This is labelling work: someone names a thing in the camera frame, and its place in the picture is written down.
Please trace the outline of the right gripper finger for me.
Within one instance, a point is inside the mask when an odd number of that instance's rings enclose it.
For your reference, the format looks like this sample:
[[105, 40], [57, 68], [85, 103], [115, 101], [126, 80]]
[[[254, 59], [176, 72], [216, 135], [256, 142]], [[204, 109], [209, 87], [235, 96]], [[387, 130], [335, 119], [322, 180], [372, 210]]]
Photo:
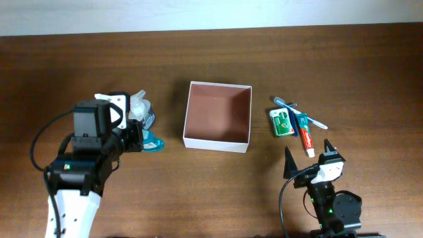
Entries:
[[284, 164], [283, 176], [285, 179], [290, 179], [297, 176], [299, 174], [299, 170], [297, 168], [297, 165], [293, 159], [293, 156], [288, 146], [285, 147], [284, 153], [285, 153], [285, 164]]
[[325, 153], [336, 153], [337, 150], [332, 146], [328, 139], [324, 139]]

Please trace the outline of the red green toothpaste tube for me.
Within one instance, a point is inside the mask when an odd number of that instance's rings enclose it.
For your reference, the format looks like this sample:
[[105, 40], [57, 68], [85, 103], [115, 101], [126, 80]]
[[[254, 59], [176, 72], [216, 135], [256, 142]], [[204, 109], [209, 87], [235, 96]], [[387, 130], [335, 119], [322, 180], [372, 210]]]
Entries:
[[303, 139], [304, 148], [308, 157], [315, 156], [315, 150], [313, 147], [313, 141], [310, 134], [310, 127], [307, 115], [305, 113], [296, 114], [297, 124], [299, 126], [299, 132]]

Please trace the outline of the green soap box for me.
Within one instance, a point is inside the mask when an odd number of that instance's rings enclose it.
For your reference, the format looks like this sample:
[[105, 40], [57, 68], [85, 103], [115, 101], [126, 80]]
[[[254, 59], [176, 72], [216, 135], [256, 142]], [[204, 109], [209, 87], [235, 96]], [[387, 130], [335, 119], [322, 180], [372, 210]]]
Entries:
[[288, 109], [273, 109], [269, 112], [269, 116], [273, 125], [274, 135], [277, 138], [294, 134], [294, 129], [291, 125], [291, 121], [288, 114]]

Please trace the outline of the clear hand soap pump bottle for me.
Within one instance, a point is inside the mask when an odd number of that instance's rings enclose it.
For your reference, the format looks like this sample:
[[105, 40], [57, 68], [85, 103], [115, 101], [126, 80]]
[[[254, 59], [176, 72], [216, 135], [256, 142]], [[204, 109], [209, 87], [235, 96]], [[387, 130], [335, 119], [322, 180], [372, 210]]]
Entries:
[[141, 90], [130, 97], [130, 112], [128, 118], [141, 122], [143, 129], [148, 130], [155, 121], [155, 114], [151, 103], [144, 98], [145, 95], [146, 92]]

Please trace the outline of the teal mouthwash bottle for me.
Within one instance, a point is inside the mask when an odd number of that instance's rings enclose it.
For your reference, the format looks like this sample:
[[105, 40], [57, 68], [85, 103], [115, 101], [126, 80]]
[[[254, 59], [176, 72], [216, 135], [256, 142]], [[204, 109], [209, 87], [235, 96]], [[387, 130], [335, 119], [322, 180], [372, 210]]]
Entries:
[[164, 150], [165, 148], [164, 141], [156, 138], [153, 132], [142, 129], [142, 134], [143, 134], [143, 151], [157, 152], [157, 151]]

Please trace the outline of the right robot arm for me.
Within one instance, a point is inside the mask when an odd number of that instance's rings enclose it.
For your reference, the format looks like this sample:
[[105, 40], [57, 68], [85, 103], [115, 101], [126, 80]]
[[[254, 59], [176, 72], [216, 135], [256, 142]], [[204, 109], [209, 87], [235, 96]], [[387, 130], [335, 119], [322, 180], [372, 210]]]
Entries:
[[288, 147], [284, 149], [285, 165], [284, 179], [278, 203], [280, 220], [284, 236], [288, 237], [288, 230], [283, 215], [283, 194], [289, 183], [295, 188], [305, 187], [313, 204], [315, 218], [319, 222], [319, 229], [312, 230], [310, 237], [316, 238], [359, 238], [380, 237], [378, 233], [359, 234], [362, 227], [360, 216], [362, 213], [362, 198], [347, 190], [335, 191], [333, 182], [342, 176], [345, 158], [337, 152], [329, 140], [324, 140], [325, 152], [319, 155], [317, 163], [302, 170], [292, 157]]

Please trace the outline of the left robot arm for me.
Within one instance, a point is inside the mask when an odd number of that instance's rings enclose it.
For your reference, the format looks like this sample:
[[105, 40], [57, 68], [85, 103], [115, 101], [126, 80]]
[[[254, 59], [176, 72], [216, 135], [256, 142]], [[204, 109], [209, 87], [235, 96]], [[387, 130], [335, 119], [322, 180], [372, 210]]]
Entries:
[[143, 151], [141, 126], [130, 122], [125, 92], [76, 103], [73, 133], [44, 170], [48, 190], [47, 237], [88, 237], [106, 180], [123, 153]]

